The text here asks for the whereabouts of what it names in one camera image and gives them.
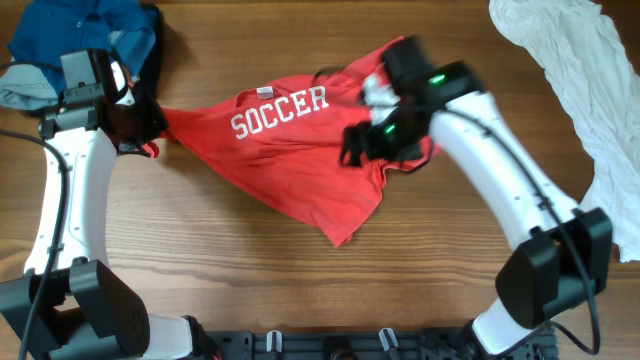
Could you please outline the red soccer t-shirt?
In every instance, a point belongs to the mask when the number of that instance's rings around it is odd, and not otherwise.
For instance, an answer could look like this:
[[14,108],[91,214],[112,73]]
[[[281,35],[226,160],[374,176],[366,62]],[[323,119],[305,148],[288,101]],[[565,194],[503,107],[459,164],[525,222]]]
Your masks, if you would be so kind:
[[165,137],[175,139],[225,180],[275,210],[319,228],[339,247],[373,214],[389,170],[413,172],[438,150],[421,141],[414,160],[341,164],[346,127],[370,119],[359,106],[369,79],[389,82],[378,48],[342,71],[293,75],[248,89],[217,105],[167,108]]

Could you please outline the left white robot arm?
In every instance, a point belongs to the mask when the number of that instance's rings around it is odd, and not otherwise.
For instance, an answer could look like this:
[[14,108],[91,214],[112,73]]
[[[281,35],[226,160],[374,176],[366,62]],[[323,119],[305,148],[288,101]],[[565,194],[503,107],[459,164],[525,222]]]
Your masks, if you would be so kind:
[[149,156],[167,127],[157,102],[127,84],[107,51],[65,54],[67,87],[34,141],[47,174],[22,277],[1,286],[1,312],[36,359],[206,359],[215,345],[190,316],[163,317],[109,266],[106,210],[121,155]]

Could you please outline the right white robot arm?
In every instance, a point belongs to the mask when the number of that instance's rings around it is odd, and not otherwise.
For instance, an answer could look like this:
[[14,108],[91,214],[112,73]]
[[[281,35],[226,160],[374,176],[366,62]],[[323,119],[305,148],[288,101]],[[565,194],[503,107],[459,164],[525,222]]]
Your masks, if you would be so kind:
[[495,279],[496,300],[459,329],[424,332],[428,359],[544,359],[563,312],[586,305],[601,348],[596,296],[606,287],[612,224],[583,211],[535,163],[505,124],[491,93],[463,62],[430,64],[417,39],[382,52],[387,83],[368,77],[361,104],[371,118],[344,131],[340,160],[405,162],[421,141],[443,149],[487,203],[511,254]]

